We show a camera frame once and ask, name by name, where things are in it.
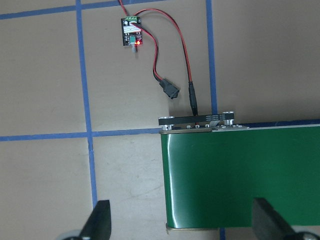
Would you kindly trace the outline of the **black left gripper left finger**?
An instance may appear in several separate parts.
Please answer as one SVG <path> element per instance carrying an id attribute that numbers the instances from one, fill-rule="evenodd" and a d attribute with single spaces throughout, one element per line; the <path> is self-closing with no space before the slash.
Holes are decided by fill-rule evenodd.
<path id="1" fill-rule="evenodd" d="M 109 200 L 99 200 L 83 226 L 81 240 L 109 240 L 111 237 L 111 206 Z"/>

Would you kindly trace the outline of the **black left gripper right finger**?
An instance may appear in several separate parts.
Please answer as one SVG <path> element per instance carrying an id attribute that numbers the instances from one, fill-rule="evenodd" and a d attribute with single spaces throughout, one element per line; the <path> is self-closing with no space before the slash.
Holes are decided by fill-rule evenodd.
<path id="1" fill-rule="evenodd" d="M 258 240 L 302 239 L 265 198 L 253 199 L 251 226 Z"/>

